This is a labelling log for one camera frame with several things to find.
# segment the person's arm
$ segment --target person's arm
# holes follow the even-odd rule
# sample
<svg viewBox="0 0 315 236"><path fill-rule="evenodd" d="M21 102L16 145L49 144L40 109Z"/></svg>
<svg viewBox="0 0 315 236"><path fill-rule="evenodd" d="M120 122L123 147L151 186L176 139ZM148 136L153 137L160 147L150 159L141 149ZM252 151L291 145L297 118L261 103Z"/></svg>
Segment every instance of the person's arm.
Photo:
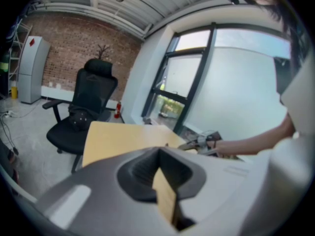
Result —
<svg viewBox="0 0 315 236"><path fill-rule="evenodd" d="M287 114L278 127L244 140L217 141L215 149L222 155L254 155L273 148L283 138L292 137L294 132L291 117ZM213 148L214 142L208 142L208 146Z"/></svg>

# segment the ceiling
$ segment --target ceiling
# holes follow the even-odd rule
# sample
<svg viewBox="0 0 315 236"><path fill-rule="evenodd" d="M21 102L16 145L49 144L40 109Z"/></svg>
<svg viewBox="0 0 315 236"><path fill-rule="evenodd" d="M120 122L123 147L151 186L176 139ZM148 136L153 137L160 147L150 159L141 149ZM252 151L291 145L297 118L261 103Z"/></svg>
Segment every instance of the ceiling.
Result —
<svg viewBox="0 0 315 236"><path fill-rule="evenodd" d="M36 0L34 8L96 17L143 38L152 27L203 1L211 0Z"/></svg>

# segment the decorative branch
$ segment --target decorative branch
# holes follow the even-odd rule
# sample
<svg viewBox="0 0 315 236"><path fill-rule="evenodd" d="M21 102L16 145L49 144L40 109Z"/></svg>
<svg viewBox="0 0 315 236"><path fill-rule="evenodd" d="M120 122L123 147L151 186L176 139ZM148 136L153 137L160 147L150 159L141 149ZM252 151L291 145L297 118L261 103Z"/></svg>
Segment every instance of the decorative branch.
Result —
<svg viewBox="0 0 315 236"><path fill-rule="evenodd" d="M108 51L110 49L110 46L104 45L103 47L101 47L100 45L98 45L99 50L97 52L96 58L97 59L105 59L108 58Z"/></svg>

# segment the window frame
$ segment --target window frame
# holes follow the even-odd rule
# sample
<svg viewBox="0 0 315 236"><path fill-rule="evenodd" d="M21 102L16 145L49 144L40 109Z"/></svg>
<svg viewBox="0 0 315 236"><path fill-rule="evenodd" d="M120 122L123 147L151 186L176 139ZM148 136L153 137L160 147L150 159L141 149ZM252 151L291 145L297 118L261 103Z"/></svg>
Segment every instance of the window frame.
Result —
<svg viewBox="0 0 315 236"><path fill-rule="evenodd" d="M160 67L157 71L156 77L153 81L152 87L149 91L149 95L147 97L146 103L144 105L141 117L146 117L149 116L151 113L151 107L154 103L154 98L156 98L157 95L162 95L165 96L169 99L175 100L177 102L180 102L184 104L183 111L181 112L176 125L173 129L173 131L177 134L179 134L182 129L183 129L183 123L184 120L189 112L189 108L192 104L192 101L194 99L194 96L197 92L198 86L200 84L200 81L202 79L202 75L204 73L204 70L206 68L206 64L209 60L211 60L211 56L215 47L215 42L216 42L216 36L217 36L217 30L220 29L240 29L240 30L252 30L252 31L257 31L261 33L266 33L272 36L280 37L285 40L289 40L289 36L286 33L283 33L281 31L275 30L275 29L270 29L267 27L262 27L262 26L256 26L256 25L250 25L250 24L216 24L215 22L211 23L209 26L202 26L194 29L189 29L186 31L183 31L181 33L175 33L168 48L167 51L163 57L163 60L160 64ZM198 48L191 48L191 49L184 49L184 50L179 50L175 51L177 44L179 42L179 39L182 35L186 35L189 33L194 33L202 30L210 30L208 42L206 47L198 47ZM197 69L195 79L192 82L190 91L187 95L187 97L183 97L174 93L170 93L167 91L163 91L160 89L156 88L156 85L158 81L161 79L161 76L163 76L163 70L167 66L167 61L169 58L173 57L179 57L179 56L186 56L186 55L197 55L201 54L202 58L199 64L199 67Z"/></svg>

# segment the brick wall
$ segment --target brick wall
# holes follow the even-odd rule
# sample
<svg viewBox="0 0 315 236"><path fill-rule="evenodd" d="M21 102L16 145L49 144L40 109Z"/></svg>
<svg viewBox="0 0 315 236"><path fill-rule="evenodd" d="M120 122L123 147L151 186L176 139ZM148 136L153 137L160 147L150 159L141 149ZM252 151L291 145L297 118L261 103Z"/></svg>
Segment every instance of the brick wall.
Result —
<svg viewBox="0 0 315 236"><path fill-rule="evenodd" d="M99 45L109 45L112 73L118 87L112 100L121 100L130 69L139 53L141 41L115 26L100 20L71 13L34 13L23 20L33 26L31 35L42 36L51 44L42 84L57 84L64 90L74 91L77 71L89 59L95 58Z"/></svg>

